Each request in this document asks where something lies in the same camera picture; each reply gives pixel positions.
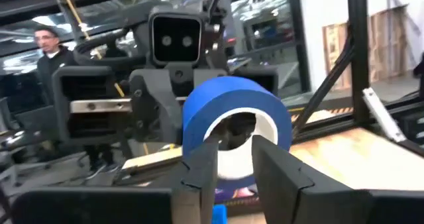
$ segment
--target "blue tape roll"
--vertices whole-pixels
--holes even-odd
[[[183,156],[210,135],[220,120],[235,113],[256,114],[254,135],[289,150],[292,122],[279,98],[246,78],[223,76],[196,87],[183,106]],[[218,188],[235,190],[254,184],[251,138],[242,146],[218,152]]]

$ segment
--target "man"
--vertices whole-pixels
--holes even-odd
[[[77,65],[72,51],[65,46],[60,45],[58,33],[51,27],[41,26],[35,30],[35,41],[42,49],[44,56],[37,62],[37,70],[41,83],[47,93],[48,101],[53,104],[52,75],[62,66]],[[100,161],[100,152],[102,159],[106,162],[106,171],[115,171],[118,166],[113,161],[113,153],[108,144],[84,146],[90,161],[90,177],[94,177],[103,163]]]
[[[413,69],[414,78],[419,78],[419,97],[424,99],[424,52],[420,63]]]

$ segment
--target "white wall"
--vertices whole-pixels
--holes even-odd
[[[424,32],[424,0],[400,0],[408,4],[407,12]],[[344,23],[348,20],[347,0],[301,0],[311,87],[315,91],[325,79],[325,55],[323,48],[323,26]],[[368,0],[368,14],[387,9],[387,0]],[[424,50],[424,35],[416,36],[407,25],[408,41],[415,61]]]

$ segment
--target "black cable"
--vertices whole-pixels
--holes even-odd
[[[124,58],[103,58],[101,60],[91,59],[86,56],[86,52],[90,52],[98,46],[107,44],[108,42],[114,42],[118,38],[122,38],[127,35],[129,29],[124,28],[122,31],[115,34],[109,34],[107,36],[86,40],[85,42],[77,45],[74,49],[75,61],[82,66],[109,66],[112,69],[119,69],[125,66],[144,65],[146,63],[146,56],[138,55],[133,57]]]
[[[350,61],[354,54],[354,45],[353,39],[350,34],[346,38],[343,50],[340,56],[335,62],[335,66],[329,72],[329,75],[325,78],[324,82],[319,86],[318,90],[313,94],[312,98],[309,100],[309,103],[306,105],[305,109],[301,112],[299,117],[293,124],[292,135],[293,138],[300,132],[303,126],[306,124],[307,120],[310,118],[312,113],[318,108],[319,104],[322,102],[324,97],[328,94],[332,86],[338,80],[340,75],[344,72],[346,67],[350,64]]]

